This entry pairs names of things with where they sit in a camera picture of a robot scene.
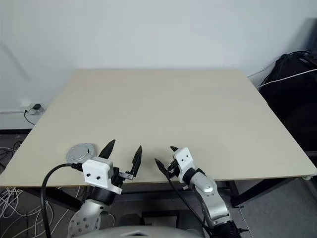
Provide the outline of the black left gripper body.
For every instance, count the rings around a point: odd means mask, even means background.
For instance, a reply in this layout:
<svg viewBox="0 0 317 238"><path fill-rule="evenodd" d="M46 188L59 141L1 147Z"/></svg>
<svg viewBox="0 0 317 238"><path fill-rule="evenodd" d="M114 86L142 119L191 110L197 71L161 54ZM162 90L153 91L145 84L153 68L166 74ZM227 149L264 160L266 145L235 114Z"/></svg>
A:
<svg viewBox="0 0 317 238"><path fill-rule="evenodd" d="M113 175L111 177L111 184L121 188L122 187L122 178L119 176L119 168L113 167Z"/></svg>

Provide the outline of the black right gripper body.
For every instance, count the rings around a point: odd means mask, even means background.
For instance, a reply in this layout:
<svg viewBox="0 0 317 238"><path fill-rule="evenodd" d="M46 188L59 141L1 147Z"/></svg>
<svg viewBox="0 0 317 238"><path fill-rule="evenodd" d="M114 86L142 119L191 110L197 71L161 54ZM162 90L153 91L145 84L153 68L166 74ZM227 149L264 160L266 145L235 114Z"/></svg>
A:
<svg viewBox="0 0 317 238"><path fill-rule="evenodd" d="M179 164L178 162L174 159L170 165L167 167L167 177L168 178L173 178L173 177L178 177L180 174L180 169L179 169Z"/></svg>

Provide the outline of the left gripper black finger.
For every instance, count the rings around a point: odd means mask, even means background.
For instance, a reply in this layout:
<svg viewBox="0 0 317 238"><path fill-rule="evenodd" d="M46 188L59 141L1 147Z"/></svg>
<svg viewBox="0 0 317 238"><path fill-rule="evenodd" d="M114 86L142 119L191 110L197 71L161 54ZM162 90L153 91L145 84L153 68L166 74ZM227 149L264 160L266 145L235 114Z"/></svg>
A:
<svg viewBox="0 0 317 238"><path fill-rule="evenodd" d="M115 144L115 139L113 139L112 141L110 141L103 149L102 151L99 153L99 157L103 158L103 159L108 159L112 153L113 147Z"/></svg>
<svg viewBox="0 0 317 238"><path fill-rule="evenodd" d="M122 179L133 179L136 177L139 167L142 161L142 146L140 145L137 149L133 160L132 160L132 168L130 171L126 171L125 173L119 172L119 177Z"/></svg>

